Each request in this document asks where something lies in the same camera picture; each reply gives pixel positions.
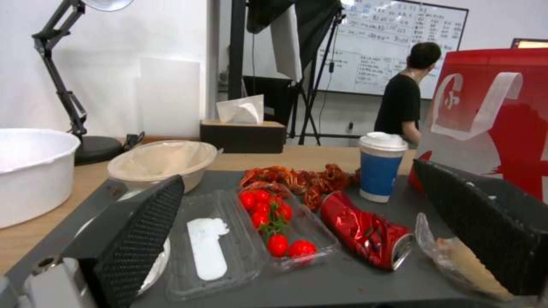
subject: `tissue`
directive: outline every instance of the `tissue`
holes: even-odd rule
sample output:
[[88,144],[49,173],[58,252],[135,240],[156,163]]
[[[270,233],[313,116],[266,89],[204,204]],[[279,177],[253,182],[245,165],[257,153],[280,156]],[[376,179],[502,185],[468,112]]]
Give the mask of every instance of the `tissue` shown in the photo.
[[264,96],[220,101],[217,103],[219,119],[222,123],[262,124],[264,119]]

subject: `desk lamp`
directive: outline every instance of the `desk lamp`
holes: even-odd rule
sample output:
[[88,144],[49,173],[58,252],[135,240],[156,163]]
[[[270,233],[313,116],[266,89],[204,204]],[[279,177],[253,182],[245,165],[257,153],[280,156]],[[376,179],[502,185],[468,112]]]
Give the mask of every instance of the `desk lamp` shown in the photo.
[[[97,10],[111,12],[125,8],[132,1],[133,0],[62,0],[44,28],[40,32],[32,35],[35,42],[35,49],[40,53],[57,89],[57,96],[70,117],[70,132],[81,141],[81,145],[76,151],[75,161],[77,165],[110,160],[122,153],[124,148],[122,144],[114,138],[84,136],[87,133],[87,130],[84,127],[87,113],[74,93],[67,90],[63,84],[61,76],[53,63],[52,50],[63,36],[70,34],[70,27],[85,13],[85,5]],[[69,9],[72,9],[72,12],[70,12],[60,27],[55,29],[55,26]]]

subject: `lamp shade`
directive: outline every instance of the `lamp shade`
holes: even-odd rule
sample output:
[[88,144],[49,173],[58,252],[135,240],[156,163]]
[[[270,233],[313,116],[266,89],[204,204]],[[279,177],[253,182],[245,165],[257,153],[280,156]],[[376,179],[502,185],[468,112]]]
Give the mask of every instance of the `lamp shade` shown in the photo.
[[94,9],[112,12],[125,8],[133,0],[82,0],[82,2]]

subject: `man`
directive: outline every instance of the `man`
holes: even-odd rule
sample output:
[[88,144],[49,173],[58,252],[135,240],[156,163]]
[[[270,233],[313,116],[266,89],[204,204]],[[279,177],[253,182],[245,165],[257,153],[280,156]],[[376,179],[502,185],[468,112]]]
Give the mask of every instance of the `man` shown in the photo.
[[395,75],[384,90],[383,103],[375,121],[375,131],[399,134],[414,144],[420,142],[419,83],[441,56],[436,43],[417,43],[407,57],[407,67]]

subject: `lamp base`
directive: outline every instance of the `lamp base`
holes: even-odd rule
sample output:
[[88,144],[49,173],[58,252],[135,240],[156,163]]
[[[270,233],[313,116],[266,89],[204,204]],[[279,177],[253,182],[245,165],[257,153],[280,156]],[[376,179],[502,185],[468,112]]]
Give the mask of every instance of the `lamp base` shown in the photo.
[[75,165],[109,161],[123,152],[122,143],[111,137],[83,136],[76,150]]

